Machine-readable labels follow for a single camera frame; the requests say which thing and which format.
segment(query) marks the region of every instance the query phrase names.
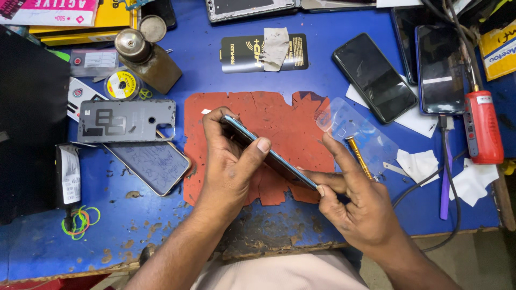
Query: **man's left hand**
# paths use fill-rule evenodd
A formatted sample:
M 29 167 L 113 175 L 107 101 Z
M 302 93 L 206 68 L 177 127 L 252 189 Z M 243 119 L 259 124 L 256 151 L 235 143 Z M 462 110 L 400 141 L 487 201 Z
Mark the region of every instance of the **man's left hand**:
M 260 137 L 242 151 L 225 134 L 220 123 L 224 115 L 240 121 L 227 107 L 214 109 L 202 118 L 208 147 L 207 169 L 195 209 L 197 214 L 221 221 L 227 227 L 244 205 L 251 176 L 269 153 L 271 142 Z

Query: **clear plastic film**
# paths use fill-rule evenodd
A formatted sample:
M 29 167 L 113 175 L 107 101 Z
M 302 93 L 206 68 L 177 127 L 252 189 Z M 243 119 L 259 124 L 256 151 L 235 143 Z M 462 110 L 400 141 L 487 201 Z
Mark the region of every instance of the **clear plastic film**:
M 398 154 L 398 145 L 369 123 L 352 106 L 341 98 L 335 98 L 326 108 L 315 113 L 317 126 L 324 132 L 330 131 L 333 138 L 354 153 L 344 139 L 353 136 L 360 155 L 373 175 L 384 171 L 383 163 L 392 164 Z

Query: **white shirt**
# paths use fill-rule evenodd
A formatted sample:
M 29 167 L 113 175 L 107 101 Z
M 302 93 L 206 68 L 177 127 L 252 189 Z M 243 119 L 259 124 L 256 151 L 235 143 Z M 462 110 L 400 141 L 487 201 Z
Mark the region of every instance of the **white shirt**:
M 190 290 L 362 290 L 364 280 L 339 251 L 279 255 L 223 265 L 208 262 Z

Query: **metal pump lid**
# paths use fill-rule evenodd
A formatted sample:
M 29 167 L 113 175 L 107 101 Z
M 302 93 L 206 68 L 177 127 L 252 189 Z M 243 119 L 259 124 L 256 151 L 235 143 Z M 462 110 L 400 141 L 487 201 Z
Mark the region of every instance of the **metal pump lid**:
M 143 34 L 145 40 L 155 43 L 165 37 L 167 24 L 159 16 L 148 15 L 140 21 L 139 31 Z
M 115 48 L 123 58 L 132 62 L 143 61 L 151 53 L 151 44 L 145 41 L 141 32 L 132 28 L 126 28 L 117 34 Z

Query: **red soldering tool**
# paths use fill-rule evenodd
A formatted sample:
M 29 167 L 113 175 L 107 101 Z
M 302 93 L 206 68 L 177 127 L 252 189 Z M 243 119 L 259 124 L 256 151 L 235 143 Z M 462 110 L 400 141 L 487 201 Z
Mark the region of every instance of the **red soldering tool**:
M 464 125 L 471 160 L 475 164 L 500 164 L 504 161 L 504 148 L 493 98 L 490 92 L 478 90 L 473 73 L 470 83 L 473 92 L 467 93 L 464 98 Z

